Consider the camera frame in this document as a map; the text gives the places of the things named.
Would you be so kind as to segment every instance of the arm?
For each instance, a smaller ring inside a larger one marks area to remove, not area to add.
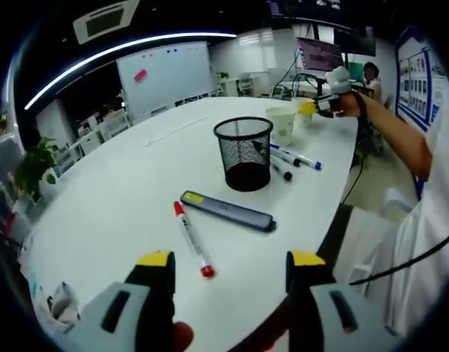
[[[415,175],[427,181],[431,168],[431,151],[425,137],[412,126],[398,119],[383,105],[362,95],[366,103],[368,119],[384,137],[397,156]],[[340,97],[335,110],[339,115],[359,116],[358,104],[352,94]]]

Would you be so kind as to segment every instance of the yellow label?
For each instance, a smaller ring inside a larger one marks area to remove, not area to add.
[[[299,105],[299,112],[301,114],[314,114],[317,111],[318,110],[312,101],[305,101]]]
[[[324,265],[326,262],[321,257],[318,257],[315,254],[307,253],[307,252],[298,252],[298,251],[291,251],[291,254],[293,255],[293,261],[295,263],[295,266],[311,266],[311,265]]]
[[[195,193],[187,192],[184,194],[184,197],[187,198],[188,200],[191,200],[192,202],[196,203],[203,202],[203,197]]]
[[[136,264],[142,266],[166,266],[169,254],[171,254],[171,251],[145,254],[139,258]]]

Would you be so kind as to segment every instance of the mesh pencil holder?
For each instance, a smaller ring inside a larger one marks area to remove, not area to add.
[[[270,121],[259,117],[236,117],[215,126],[229,187],[250,192],[269,183],[272,128]]]

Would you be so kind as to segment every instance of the whiteboard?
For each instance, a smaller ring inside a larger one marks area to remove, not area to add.
[[[176,101],[213,91],[206,42],[161,46],[117,60],[128,114],[133,119]],[[146,70],[139,81],[135,76]]]

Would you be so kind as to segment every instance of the white wall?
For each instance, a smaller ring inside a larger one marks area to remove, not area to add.
[[[379,78],[381,79],[382,101],[387,99],[388,95],[395,97],[396,75],[395,67],[395,49],[394,45],[382,39],[376,39],[376,56],[366,56],[358,54],[349,54],[350,62],[359,62],[365,64],[372,62],[379,68]]]
[[[73,131],[62,103],[55,99],[36,117],[37,129],[43,137],[55,139],[58,148],[74,142]]]
[[[334,31],[330,27],[319,26],[319,39],[334,42]],[[296,53],[296,37],[314,38],[312,27],[295,25],[292,29],[271,30],[270,28],[240,34],[236,39],[210,47],[210,60],[214,72],[228,72],[230,77],[239,77],[240,73],[269,70],[269,83],[274,84],[275,77],[282,77],[291,65]],[[379,67],[383,89],[383,98],[395,95],[396,69],[394,45],[376,39],[376,57],[348,55],[349,61],[365,64],[373,62]],[[300,58],[297,67],[302,67]],[[292,79],[294,72],[288,75]]]

